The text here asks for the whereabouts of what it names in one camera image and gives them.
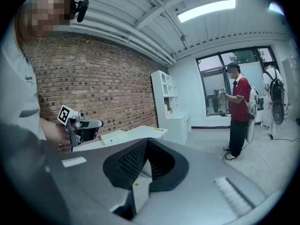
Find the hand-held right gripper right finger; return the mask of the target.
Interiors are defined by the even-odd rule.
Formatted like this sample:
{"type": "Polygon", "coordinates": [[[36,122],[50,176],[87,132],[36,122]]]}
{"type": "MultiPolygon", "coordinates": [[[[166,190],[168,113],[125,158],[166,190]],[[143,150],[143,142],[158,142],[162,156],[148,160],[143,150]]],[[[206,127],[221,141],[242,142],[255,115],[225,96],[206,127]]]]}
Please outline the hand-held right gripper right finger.
{"type": "Polygon", "coordinates": [[[222,177],[228,178],[254,207],[267,198],[258,185],[220,158],[173,142],[161,143],[182,154],[189,162],[189,171],[173,190],[150,193],[138,212],[138,225],[223,225],[238,219],[214,183],[222,177]]]}

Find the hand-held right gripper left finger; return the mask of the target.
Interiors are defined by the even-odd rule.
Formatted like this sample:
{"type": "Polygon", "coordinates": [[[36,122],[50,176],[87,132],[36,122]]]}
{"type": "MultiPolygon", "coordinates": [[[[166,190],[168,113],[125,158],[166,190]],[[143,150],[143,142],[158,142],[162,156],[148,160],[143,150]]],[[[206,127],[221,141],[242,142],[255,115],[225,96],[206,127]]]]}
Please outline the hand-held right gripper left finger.
{"type": "Polygon", "coordinates": [[[136,225],[114,214],[126,204],[130,191],[111,184],[103,171],[103,163],[110,155],[137,142],[139,139],[61,154],[47,145],[47,163],[66,204],[67,225],[136,225]]]}

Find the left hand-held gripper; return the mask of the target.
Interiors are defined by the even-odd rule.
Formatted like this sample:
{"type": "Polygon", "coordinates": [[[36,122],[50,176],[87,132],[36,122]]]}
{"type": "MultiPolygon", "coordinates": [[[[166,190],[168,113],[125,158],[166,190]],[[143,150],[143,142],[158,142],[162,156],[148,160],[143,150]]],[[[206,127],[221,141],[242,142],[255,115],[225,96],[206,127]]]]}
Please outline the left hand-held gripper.
{"type": "Polygon", "coordinates": [[[61,107],[57,120],[64,125],[71,147],[78,146],[82,142],[94,140],[99,128],[104,125],[101,120],[82,119],[82,112],[77,112],[65,105],[61,107]]]}

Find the person's left forearm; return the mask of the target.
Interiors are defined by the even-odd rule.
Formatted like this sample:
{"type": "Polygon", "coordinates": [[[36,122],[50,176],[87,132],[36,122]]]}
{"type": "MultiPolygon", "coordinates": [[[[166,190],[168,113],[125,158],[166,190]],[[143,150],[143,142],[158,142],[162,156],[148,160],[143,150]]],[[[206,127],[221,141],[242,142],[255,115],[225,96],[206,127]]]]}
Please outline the person's left forearm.
{"type": "Polygon", "coordinates": [[[61,144],[69,142],[69,135],[63,124],[49,122],[40,118],[40,126],[44,132],[45,138],[51,143],[61,144]]]}

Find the white flat box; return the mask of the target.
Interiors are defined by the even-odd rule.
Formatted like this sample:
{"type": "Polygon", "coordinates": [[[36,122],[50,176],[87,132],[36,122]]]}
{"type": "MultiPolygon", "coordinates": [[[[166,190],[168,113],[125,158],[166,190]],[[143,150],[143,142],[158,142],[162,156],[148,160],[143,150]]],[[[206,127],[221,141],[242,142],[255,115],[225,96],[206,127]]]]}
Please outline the white flat box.
{"type": "Polygon", "coordinates": [[[110,132],[108,134],[101,135],[101,137],[100,137],[101,144],[104,146],[107,146],[114,142],[122,140],[122,139],[126,138],[127,136],[128,136],[127,132],[122,131],[122,130],[116,130],[116,131],[110,132]]]}

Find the white desk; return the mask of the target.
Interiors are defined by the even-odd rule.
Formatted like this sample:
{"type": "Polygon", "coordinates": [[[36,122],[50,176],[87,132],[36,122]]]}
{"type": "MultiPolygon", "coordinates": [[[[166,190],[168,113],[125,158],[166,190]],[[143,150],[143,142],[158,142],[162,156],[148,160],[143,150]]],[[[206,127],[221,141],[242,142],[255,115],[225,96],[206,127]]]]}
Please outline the white desk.
{"type": "Polygon", "coordinates": [[[97,141],[93,141],[84,145],[79,145],[76,146],[72,149],[73,152],[78,152],[78,151],[85,151],[85,150],[94,150],[94,149],[99,149],[99,148],[104,148],[108,146],[114,146],[117,144],[121,143],[126,143],[132,140],[136,139],[143,139],[143,138],[157,138],[157,139],[165,139],[165,134],[168,132],[167,129],[162,128],[163,131],[158,131],[155,130],[154,127],[148,127],[148,126],[139,126],[136,128],[133,128],[131,130],[126,131],[127,132],[127,137],[119,140],[117,142],[114,142],[110,145],[104,146],[101,144],[101,139],[97,141]]]}

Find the white hutch cabinet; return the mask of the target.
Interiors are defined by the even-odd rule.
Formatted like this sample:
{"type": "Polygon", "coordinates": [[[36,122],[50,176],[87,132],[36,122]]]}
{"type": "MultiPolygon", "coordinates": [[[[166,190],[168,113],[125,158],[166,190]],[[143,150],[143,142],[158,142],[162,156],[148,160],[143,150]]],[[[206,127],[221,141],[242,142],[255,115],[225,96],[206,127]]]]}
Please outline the white hutch cabinet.
{"type": "Polygon", "coordinates": [[[151,81],[158,127],[168,130],[165,134],[167,141],[185,145],[191,132],[190,114],[180,109],[175,79],[158,70],[151,74],[151,81]]]}

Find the person's gray t-shirt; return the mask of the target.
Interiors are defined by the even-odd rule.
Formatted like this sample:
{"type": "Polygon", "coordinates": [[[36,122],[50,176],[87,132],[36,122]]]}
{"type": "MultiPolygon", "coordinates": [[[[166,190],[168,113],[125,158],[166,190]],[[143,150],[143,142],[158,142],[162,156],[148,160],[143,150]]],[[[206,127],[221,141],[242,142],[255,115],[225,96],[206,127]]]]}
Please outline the person's gray t-shirt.
{"type": "Polygon", "coordinates": [[[15,39],[11,21],[0,42],[0,121],[18,125],[45,140],[40,126],[37,81],[15,39]]]}

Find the black standing fan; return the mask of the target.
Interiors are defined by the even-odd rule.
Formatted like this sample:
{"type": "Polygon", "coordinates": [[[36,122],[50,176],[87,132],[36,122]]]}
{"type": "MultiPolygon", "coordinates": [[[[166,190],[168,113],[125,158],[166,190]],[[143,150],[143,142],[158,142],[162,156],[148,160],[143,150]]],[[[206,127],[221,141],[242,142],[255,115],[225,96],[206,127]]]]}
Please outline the black standing fan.
{"type": "Polygon", "coordinates": [[[282,124],[284,120],[284,105],[282,102],[271,102],[270,108],[270,127],[269,136],[274,139],[276,132],[276,125],[282,124]]]}

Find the black-framed window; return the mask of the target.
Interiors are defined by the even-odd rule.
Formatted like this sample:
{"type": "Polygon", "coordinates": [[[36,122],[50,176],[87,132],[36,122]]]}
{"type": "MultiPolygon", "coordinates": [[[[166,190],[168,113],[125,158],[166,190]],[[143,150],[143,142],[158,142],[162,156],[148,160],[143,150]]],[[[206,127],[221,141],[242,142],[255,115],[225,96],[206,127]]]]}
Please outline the black-framed window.
{"type": "Polygon", "coordinates": [[[213,91],[225,88],[226,92],[232,94],[234,80],[230,74],[223,71],[223,67],[231,62],[238,63],[242,75],[258,92],[257,109],[262,111],[268,107],[263,81],[265,65],[271,64],[278,68],[275,54],[270,46],[253,46],[218,52],[211,56],[198,58],[196,62],[203,85],[206,116],[228,116],[230,114],[229,103],[224,99],[217,99],[213,91]]]}

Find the white tall locker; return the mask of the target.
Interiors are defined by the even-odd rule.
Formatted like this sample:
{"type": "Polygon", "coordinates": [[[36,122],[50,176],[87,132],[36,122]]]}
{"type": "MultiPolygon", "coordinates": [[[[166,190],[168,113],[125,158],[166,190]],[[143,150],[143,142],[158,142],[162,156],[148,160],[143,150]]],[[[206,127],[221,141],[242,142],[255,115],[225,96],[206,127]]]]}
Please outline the white tall locker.
{"type": "Polygon", "coordinates": [[[289,118],[300,118],[300,63],[297,59],[282,61],[288,93],[289,118]]]}

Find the long ceiling light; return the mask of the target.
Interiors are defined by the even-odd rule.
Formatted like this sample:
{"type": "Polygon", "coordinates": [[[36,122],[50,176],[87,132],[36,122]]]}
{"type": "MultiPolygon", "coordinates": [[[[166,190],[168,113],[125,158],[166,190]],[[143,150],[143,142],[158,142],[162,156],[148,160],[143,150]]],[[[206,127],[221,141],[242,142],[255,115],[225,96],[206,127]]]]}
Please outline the long ceiling light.
{"type": "Polygon", "coordinates": [[[184,23],[188,20],[191,20],[193,18],[202,15],[206,15],[209,13],[218,12],[222,10],[234,9],[234,8],[236,8],[236,0],[218,1],[210,4],[198,6],[186,12],[178,14],[178,19],[180,20],[181,23],[184,23]]]}
{"type": "Polygon", "coordinates": [[[281,14],[282,16],[285,16],[282,8],[279,5],[277,5],[275,2],[270,3],[269,11],[276,12],[278,14],[281,14]]]}

